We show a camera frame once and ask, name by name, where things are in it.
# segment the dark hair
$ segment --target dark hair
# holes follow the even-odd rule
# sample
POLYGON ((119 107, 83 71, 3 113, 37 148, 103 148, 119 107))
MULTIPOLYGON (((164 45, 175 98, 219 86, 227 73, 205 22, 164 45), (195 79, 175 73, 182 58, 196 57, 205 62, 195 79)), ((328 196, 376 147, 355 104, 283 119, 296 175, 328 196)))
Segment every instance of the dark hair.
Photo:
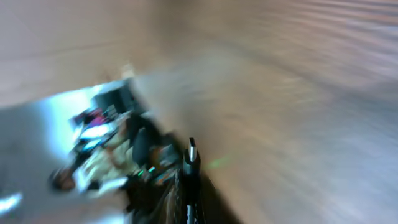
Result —
POLYGON ((60 176, 59 176, 60 172, 62 172, 62 169, 57 169, 50 174, 50 177, 49 177, 50 188, 54 192, 68 192, 70 190, 68 190, 68 189, 65 190, 62 188, 62 183, 61 183, 60 176))

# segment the person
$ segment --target person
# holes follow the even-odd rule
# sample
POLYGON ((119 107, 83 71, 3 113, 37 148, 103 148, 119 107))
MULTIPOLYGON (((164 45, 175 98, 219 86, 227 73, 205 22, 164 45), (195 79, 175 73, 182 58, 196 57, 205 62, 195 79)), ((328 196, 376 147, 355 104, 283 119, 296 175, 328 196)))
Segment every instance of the person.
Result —
POLYGON ((80 151, 72 165, 51 173, 50 183, 59 192, 73 190, 76 187, 73 174, 82 167, 91 181, 87 189, 98 190, 106 181, 161 167, 164 162, 157 163, 156 157, 162 154, 159 152, 169 150, 162 147, 162 135, 154 123, 132 113, 122 116, 117 134, 102 149, 94 153, 80 151))

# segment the wooden surface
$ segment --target wooden surface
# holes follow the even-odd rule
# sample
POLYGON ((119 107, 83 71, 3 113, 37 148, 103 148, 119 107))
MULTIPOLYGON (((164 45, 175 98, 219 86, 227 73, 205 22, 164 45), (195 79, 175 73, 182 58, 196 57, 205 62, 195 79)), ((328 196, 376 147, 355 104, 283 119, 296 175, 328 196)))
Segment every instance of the wooden surface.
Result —
POLYGON ((117 78, 128 61, 164 128, 196 137, 243 222, 398 222, 394 1, 26 2, 0 1, 1 16, 30 22, 2 43, 58 50, 2 47, 12 81, 49 74, 18 100, 91 85, 104 71, 117 78), (37 36, 15 38, 29 29, 37 36))

